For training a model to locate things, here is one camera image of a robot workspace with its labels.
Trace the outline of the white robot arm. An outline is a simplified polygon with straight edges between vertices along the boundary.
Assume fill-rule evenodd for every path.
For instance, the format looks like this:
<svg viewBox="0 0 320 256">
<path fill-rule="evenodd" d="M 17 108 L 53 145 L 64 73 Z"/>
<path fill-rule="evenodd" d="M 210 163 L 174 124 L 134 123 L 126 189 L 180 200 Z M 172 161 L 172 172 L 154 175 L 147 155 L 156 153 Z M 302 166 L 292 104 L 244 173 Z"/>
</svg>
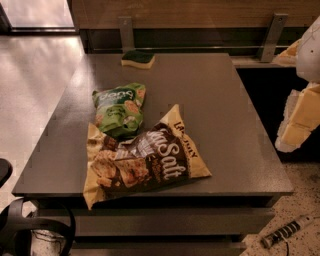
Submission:
<svg viewBox="0 0 320 256">
<path fill-rule="evenodd" d="M 289 153 L 300 148 L 320 125 L 320 17 L 274 62 L 295 67 L 297 76 L 308 82 L 302 91 L 290 92 L 277 132 L 276 149 Z"/>
</svg>

